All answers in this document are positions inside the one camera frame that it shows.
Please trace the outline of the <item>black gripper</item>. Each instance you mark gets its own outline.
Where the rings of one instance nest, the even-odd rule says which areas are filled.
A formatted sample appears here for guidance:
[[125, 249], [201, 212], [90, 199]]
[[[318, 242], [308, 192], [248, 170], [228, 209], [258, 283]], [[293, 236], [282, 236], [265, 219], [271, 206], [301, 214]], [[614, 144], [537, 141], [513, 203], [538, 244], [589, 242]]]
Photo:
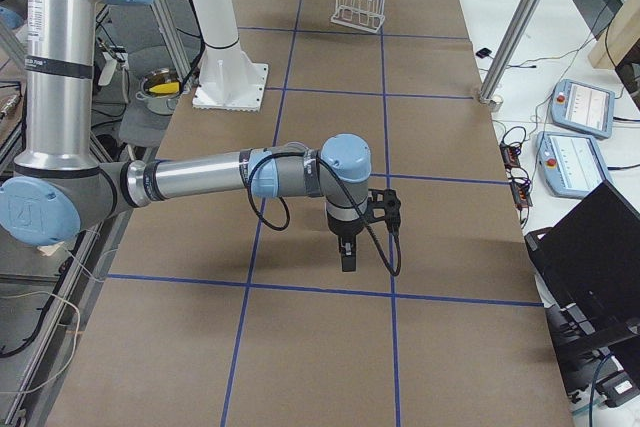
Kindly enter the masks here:
[[343, 272], [357, 270], [357, 236], [363, 231], [360, 219], [343, 221], [331, 215], [327, 217], [329, 230], [337, 236]]

